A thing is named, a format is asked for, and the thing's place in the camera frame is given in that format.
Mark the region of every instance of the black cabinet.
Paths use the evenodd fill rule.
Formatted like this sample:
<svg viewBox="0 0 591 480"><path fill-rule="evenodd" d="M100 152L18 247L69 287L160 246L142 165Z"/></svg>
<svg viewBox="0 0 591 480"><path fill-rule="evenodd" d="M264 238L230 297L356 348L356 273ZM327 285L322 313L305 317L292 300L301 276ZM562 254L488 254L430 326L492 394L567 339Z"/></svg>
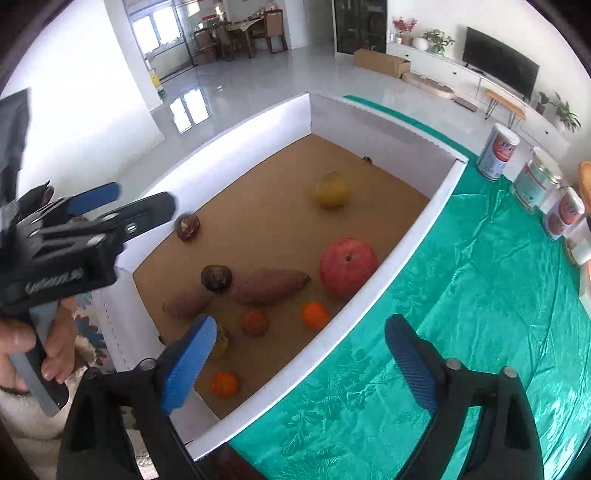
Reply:
<svg viewBox="0 0 591 480"><path fill-rule="evenodd" d="M341 53L360 48L386 53L387 0L334 0L336 45Z"/></svg>

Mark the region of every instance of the canned product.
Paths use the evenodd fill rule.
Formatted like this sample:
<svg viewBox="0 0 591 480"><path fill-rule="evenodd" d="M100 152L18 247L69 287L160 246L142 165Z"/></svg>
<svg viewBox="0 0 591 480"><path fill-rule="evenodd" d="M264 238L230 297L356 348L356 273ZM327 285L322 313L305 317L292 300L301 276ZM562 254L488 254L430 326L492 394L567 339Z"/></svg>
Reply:
<svg viewBox="0 0 591 480"><path fill-rule="evenodd" d="M517 145L519 137L514 132L504 125L495 124L476 162L476 168L488 180L498 180Z"/></svg>
<svg viewBox="0 0 591 480"><path fill-rule="evenodd" d="M544 216L542 220L544 229L552 240L558 240L584 213L583 201L569 187L566 189L566 195L556 202Z"/></svg>
<svg viewBox="0 0 591 480"><path fill-rule="evenodd" d="M528 210L539 206L548 194L560 187L562 172L549 154L540 147L531 149L531 158L511 186L515 197Z"/></svg>

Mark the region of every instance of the can label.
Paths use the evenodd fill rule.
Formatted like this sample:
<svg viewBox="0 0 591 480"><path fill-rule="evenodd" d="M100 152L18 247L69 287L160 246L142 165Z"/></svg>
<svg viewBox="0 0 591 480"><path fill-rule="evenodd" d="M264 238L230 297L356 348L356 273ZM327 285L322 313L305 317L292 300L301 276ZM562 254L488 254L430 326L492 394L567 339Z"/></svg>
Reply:
<svg viewBox="0 0 591 480"><path fill-rule="evenodd" d="M480 173L489 180L501 178L503 169L513 155L516 146L493 130L476 165Z"/></svg>
<svg viewBox="0 0 591 480"><path fill-rule="evenodd" d="M508 162L515 151L516 145L506 140L503 136L497 135L495 142L492 144L492 151L495 157L500 161Z"/></svg>
<svg viewBox="0 0 591 480"><path fill-rule="evenodd" d="M582 214L571 195L567 193L544 217L544 229L552 240L557 240Z"/></svg>
<svg viewBox="0 0 591 480"><path fill-rule="evenodd" d="M519 175L517 175L513 186L515 187L515 192L519 196L519 199L528 208L533 208L539 205L547 193L544 185L535 178L527 163L519 172Z"/></svg>

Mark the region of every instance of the chair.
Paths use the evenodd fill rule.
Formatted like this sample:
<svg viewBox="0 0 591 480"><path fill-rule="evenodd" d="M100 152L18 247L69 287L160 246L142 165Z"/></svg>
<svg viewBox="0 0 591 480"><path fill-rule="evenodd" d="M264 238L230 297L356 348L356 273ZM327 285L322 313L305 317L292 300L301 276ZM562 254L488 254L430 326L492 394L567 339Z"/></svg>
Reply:
<svg viewBox="0 0 591 480"><path fill-rule="evenodd" d="M210 63L216 59L217 44L207 28L193 34L197 64Z"/></svg>
<svg viewBox="0 0 591 480"><path fill-rule="evenodd" d="M285 40L285 31L283 30L283 10L267 10L263 17L265 23L265 39L267 41L267 47L271 54L287 51L287 42ZM271 39L273 37L281 37L281 43L283 43L283 50L273 51Z"/></svg>
<svg viewBox="0 0 591 480"><path fill-rule="evenodd" d="M226 61L234 60L234 45L236 45L237 40L230 36L230 32L226 28L226 25L219 24L215 27L216 37L220 44L220 48L222 50L222 57ZM226 59L226 52L230 52L231 59Z"/></svg>

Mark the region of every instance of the wooden bench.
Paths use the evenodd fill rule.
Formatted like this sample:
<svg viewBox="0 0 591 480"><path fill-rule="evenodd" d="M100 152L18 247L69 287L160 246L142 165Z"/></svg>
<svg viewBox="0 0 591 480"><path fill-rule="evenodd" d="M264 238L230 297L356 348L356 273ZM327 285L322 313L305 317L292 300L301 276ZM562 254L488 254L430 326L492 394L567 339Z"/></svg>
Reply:
<svg viewBox="0 0 591 480"><path fill-rule="evenodd" d="M507 110L509 110L511 112L509 114L509 122L507 123L507 126L509 128L513 127L513 123L515 122L515 118L519 117L522 120L525 120L525 112L523 111L522 108L520 108L516 104L510 102L509 100L502 97L501 95L496 93L494 90L491 90L490 88L485 89L484 93L486 94L486 96L488 98L491 99L491 101L488 104L488 109L486 110L486 115L484 117L485 119L488 119L490 117L490 115L492 114L492 112L495 110L496 106L501 104L502 106L504 106L505 108L507 108Z"/></svg>

